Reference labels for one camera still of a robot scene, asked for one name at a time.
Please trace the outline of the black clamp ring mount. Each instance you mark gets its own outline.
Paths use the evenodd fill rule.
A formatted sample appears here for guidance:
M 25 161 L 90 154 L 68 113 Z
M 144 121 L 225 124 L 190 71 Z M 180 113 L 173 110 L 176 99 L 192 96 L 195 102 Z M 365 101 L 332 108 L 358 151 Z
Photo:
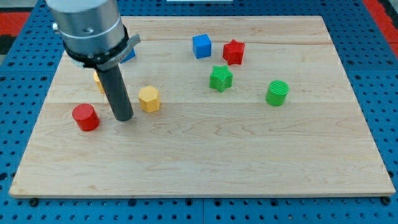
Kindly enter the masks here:
M 124 27 L 123 40 L 117 46 L 104 53 L 81 54 L 71 50 L 65 41 L 63 41 L 63 46 L 68 56 L 74 61 L 81 63 L 82 68 L 95 68 L 97 70 L 107 71 L 124 60 L 140 42 L 141 37 L 139 34 L 129 37 L 127 29 Z

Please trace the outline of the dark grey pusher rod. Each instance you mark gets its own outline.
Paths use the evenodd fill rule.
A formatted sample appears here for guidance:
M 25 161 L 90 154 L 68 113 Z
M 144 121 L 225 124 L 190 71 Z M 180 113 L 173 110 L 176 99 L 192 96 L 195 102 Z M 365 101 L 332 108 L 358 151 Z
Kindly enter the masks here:
M 116 120 L 130 120 L 134 112 L 119 66 L 116 65 L 105 71 L 95 68 L 95 71 Z

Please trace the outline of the blue block behind arm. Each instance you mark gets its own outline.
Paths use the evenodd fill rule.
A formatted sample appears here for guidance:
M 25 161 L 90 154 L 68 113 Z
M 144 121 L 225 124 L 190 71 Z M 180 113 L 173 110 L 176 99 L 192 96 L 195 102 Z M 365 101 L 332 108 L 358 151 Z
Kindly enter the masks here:
M 128 60 L 134 58 L 135 56 L 136 56 L 135 50 L 132 49 L 132 50 L 128 53 L 128 55 L 121 61 L 121 63 L 125 63 L 125 62 L 127 62 Z

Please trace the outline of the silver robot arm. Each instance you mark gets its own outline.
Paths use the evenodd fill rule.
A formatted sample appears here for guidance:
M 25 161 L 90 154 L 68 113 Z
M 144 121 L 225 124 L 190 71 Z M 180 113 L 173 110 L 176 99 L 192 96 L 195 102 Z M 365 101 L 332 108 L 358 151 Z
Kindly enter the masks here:
M 83 68 L 96 71 L 114 117 L 127 121 L 133 108 L 119 63 L 141 42 L 129 36 L 115 0 L 46 0 L 53 30 L 66 53 Z

